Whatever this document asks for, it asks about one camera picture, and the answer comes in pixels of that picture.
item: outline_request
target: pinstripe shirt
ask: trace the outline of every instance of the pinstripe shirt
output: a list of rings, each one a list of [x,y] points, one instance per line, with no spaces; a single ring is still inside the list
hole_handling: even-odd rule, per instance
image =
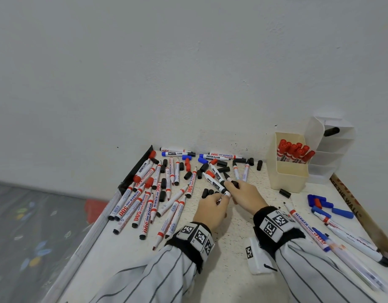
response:
[[[275,259],[293,302],[375,302],[306,239],[287,242]],[[181,302],[195,276],[196,265],[180,249],[165,246],[155,256],[116,273],[89,303]]]

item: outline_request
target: blue marker cap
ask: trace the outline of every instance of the blue marker cap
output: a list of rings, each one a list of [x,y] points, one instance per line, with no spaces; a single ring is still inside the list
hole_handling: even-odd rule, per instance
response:
[[[327,209],[332,209],[334,207],[334,204],[326,201],[320,201],[320,204],[322,207],[326,207]]]
[[[349,212],[348,210],[332,208],[331,211],[333,212],[333,214],[337,214],[337,215],[343,216],[343,217],[348,218],[348,219],[353,219],[354,218],[354,213],[353,212]]]
[[[319,214],[325,215],[328,218],[331,218],[331,215],[329,213],[326,213],[324,210],[319,209],[317,206],[312,207],[312,213],[317,212]]]
[[[207,161],[205,158],[202,158],[202,157],[199,157],[199,158],[198,158],[198,161],[199,161],[200,163],[208,163],[208,161]]]
[[[323,234],[321,231],[319,231],[318,229],[316,229],[315,227],[312,228],[324,241],[327,241],[328,240],[328,237]]]
[[[315,195],[315,198],[318,198],[320,200],[320,202],[326,202],[327,201],[327,198],[321,197],[319,195]]]
[[[309,203],[310,207],[313,207],[315,205],[315,196],[307,195],[307,202]]]

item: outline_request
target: red object on floor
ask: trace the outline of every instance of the red object on floor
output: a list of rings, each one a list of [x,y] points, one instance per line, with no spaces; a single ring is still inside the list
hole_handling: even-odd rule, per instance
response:
[[[87,199],[85,202],[85,212],[87,214],[87,222],[95,223],[102,211],[107,206],[108,202]]]

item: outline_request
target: table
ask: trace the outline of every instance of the table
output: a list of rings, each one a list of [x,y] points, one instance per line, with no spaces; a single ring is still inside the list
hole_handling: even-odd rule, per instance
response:
[[[193,158],[192,169],[201,163]],[[234,178],[232,163],[228,163],[231,168],[229,174]],[[237,164],[240,175],[243,174],[244,164]],[[331,234],[323,223],[311,213],[307,203],[308,194],[321,195],[329,202],[334,203],[339,209],[348,210],[337,190],[331,183],[326,185],[307,183],[301,193],[293,193],[290,199],[286,199],[269,187],[267,167],[264,164],[261,171],[255,166],[250,167],[248,183],[255,185],[260,194],[268,204],[282,207],[283,202],[292,202],[297,212],[311,225]],[[184,180],[186,171],[181,171],[179,188],[188,183]],[[197,179],[191,199],[187,199],[184,211],[181,215],[179,226],[190,222],[196,212],[198,200],[201,198],[204,188],[211,189],[212,186],[203,177]],[[172,187],[172,195],[177,191]],[[88,302],[107,279],[118,272],[132,265],[136,259],[150,255],[152,246],[158,230],[161,228],[164,217],[156,217],[154,223],[150,225],[146,240],[140,240],[140,227],[133,229],[131,221],[125,226],[119,235],[112,233],[116,222],[109,221],[103,232],[90,250],[83,264],[72,279],[70,285],[60,299],[60,303]],[[368,235],[359,224],[356,218],[347,219],[335,216],[336,222],[342,224],[356,235],[368,239]],[[184,302],[288,302],[289,296],[287,285],[280,274],[251,275],[247,267],[247,257],[245,253],[245,240],[254,236],[252,229],[252,216],[231,201],[227,210],[227,218],[223,221],[219,229],[214,233],[216,245],[210,254],[204,270],[197,275],[195,288],[191,297]],[[349,244],[346,244],[337,236],[333,237],[343,243],[350,251],[355,253],[370,268],[375,270],[384,280],[388,282],[388,268],[385,268],[363,253],[359,252]],[[344,263],[332,252],[328,253],[332,258],[358,285],[372,295],[378,302],[388,302],[388,295],[383,292],[373,292],[362,280],[360,280]]]

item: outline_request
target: pen holder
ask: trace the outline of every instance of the pen holder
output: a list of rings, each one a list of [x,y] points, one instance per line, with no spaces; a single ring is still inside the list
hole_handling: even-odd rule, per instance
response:
[[[309,177],[307,163],[291,163],[277,161],[277,147],[279,141],[285,139],[292,143],[305,144],[305,138],[299,134],[276,132],[267,155],[267,172],[272,189],[285,189],[289,192],[299,193],[305,186]]]

